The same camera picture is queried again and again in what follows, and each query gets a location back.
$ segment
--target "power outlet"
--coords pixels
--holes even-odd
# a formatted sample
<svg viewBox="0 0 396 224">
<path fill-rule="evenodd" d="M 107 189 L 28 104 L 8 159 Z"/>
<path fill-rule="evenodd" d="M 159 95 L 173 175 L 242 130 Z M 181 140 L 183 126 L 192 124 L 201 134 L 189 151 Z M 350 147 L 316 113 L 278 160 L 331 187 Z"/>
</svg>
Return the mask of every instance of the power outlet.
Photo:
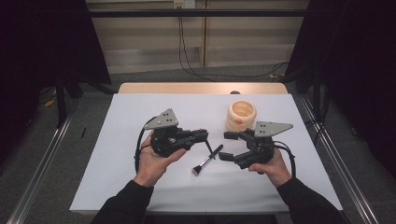
<svg viewBox="0 0 396 224">
<path fill-rule="evenodd" d="M 184 8 L 184 0 L 174 0 L 174 9 Z"/>
<path fill-rule="evenodd" d="M 195 0 L 185 0 L 184 8 L 195 9 Z"/>
</svg>

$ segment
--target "white tabletop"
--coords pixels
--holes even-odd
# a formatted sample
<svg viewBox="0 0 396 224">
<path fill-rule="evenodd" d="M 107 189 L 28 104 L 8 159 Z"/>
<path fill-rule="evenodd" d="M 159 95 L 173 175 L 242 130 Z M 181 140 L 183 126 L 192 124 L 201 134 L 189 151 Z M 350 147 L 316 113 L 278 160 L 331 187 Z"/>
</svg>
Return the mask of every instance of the white tabletop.
<svg viewBox="0 0 396 224">
<path fill-rule="evenodd" d="M 237 100 L 247 100 L 256 106 L 256 120 L 294 125 L 292 129 L 274 136 L 274 140 L 287 144 L 296 156 L 297 177 L 342 210 L 291 95 L 145 93 L 114 95 L 70 210 L 94 214 L 134 177 L 134 151 L 143 125 L 170 107 L 175 111 L 179 128 L 191 131 L 207 129 L 212 148 L 223 144 L 223 152 L 236 155 L 248 151 L 246 142 L 223 138 L 227 131 L 227 108 Z M 290 168 L 288 154 L 283 151 L 282 154 Z M 168 167 L 155 187 L 148 212 L 262 214 L 288 211 L 265 175 L 241 170 L 232 162 L 218 158 L 195 176 L 191 169 L 208 155 L 204 143 L 196 144 L 183 158 Z"/>
</svg>

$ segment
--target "hand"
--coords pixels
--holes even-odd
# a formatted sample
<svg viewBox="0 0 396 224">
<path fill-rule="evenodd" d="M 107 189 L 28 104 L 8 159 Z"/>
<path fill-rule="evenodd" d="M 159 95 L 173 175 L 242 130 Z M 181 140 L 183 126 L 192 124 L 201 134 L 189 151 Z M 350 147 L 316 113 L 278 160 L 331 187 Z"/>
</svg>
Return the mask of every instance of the hand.
<svg viewBox="0 0 396 224">
<path fill-rule="evenodd" d="M 164 158 L 154 152 L 149 146 L 151 135 L 142 143 L 139 170 L 134 177 L 134 182 L 144 187 L 153 187 L 166 172 L 172 162 L 178 161 L 187 150 L 182 148 L 174 152 L 168 158 Z"/>
<path fill-rule="evenodd" d="M 254 163 L 248 167 L 249 171 L 255 171 L 268 175 L 271 183 L 277 188 L 291 179 L 291 174 L 283 161 L 278 148 L 274 149 L 274 157 L 267 163 Z"/>
</svg>

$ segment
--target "person's right hand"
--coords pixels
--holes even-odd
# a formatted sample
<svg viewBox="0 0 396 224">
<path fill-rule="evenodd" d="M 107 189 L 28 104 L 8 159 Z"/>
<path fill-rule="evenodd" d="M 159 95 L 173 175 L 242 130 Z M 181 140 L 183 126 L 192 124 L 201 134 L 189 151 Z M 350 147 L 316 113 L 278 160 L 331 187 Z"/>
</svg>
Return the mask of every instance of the person's right hand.
<svg viewBox="0 0 396 224">
<path fill-rule="evenodd" d="M 248 167 L 248 170 L 267 174 L 275 187 L 279 187 L 291 179 L 291 174 L 278 148 L 274 149 L 274 157 L 269 162 L 265 164 L 253 163 Z"/>
</svg>

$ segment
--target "table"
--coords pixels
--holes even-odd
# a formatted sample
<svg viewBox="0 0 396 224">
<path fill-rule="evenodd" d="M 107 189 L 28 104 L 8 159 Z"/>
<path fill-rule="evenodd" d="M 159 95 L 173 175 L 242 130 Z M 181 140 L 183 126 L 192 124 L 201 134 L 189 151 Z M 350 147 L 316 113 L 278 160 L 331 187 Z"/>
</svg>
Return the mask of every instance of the table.
<svg viewBox="0 0 396 224">
<path fill-rule="evenodd" d="M 228 95 L 231 91 L 244 94 Z M 239 99 L 248 99 L 256 106 L 257 120 L 294 125 L 274 139 L 285 142 L 293 151 L 297 177 L 342 210 L 295 103 L 279 83 L 123 84 L 107 112 L 70 210 L 94 214 L 108 197 L 133 178 L 133 152 L 138 133 L 147 119 L 159 115 L 168 105 L 174 108 L 179 127 L 208 129 L 208 141 L 213 148 L 223 144 L 224 152 L 247 151 L 245 142 L 222 137 L 226 131 L 222 120 L 226 107 Z M 148 213 L 273 214 L 288 211 L 268 178 L 240 170 L 232 162 L 215 160 L 199 176 L 193 175 L 191 168 L 207 155 L 205 144 L 196 144 L 180 161 L 168 167 L 156 185 Z"/>
</svg>

